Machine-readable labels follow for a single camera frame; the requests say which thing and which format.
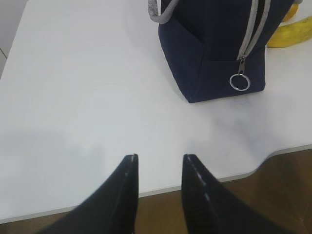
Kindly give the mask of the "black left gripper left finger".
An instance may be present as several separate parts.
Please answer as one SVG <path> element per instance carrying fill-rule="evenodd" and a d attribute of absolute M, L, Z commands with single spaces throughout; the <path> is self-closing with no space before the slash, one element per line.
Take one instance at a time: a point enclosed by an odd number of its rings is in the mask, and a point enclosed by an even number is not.
<path fill-rule="evenodd" d="M 83 203 L 41 234 L 133 234 L 138 206 L 138 156 L 127 155 Z"/>

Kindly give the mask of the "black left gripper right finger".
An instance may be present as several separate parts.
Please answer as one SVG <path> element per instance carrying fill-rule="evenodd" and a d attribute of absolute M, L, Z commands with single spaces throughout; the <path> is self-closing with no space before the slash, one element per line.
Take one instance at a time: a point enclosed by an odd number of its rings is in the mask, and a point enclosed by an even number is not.
<path fill-rule="evenodd" d="M 278 234 L 280 227 L 227 190 L 196 155 L 184 155 L 182 205 L 190 234 Z"/>

